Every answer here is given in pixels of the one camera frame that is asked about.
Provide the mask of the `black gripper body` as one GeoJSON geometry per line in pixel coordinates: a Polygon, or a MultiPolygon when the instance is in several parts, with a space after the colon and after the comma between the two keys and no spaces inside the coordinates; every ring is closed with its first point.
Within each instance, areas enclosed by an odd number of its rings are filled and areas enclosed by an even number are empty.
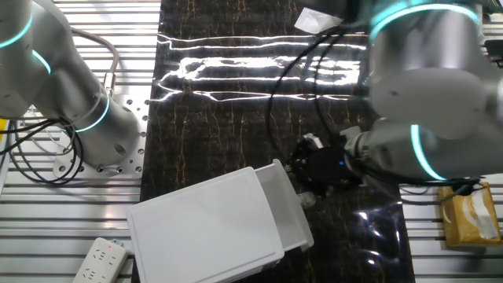
{"type": "Polygon", "coordinates": [[[362,179],[349,169],[345,154],[341,150],[347,139],[334,137],[333,141],[333,144],[314,153],[314,177],[327,184],[347,188],[360,186],[362,179]]]}

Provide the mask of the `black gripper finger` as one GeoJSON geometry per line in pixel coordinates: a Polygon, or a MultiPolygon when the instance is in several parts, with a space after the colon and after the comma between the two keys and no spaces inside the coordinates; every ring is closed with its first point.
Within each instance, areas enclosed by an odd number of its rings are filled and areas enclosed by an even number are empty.
{"type": "Polygon", "coordinates": [[[317,150],[317,146],[308,140],[298,140],[293,149],[289,163],[292,167],[302,167],[307,164],[309,157],[317,150]]]}
{"type": "Polygon", "coordinates": [[[305,171],[296,167],[292,169],[292,173],[295,175],[296,181],[307,191],[312,192],[318,197],[326,196],[328,186],[325,182],[309,176],[305,171]]]}

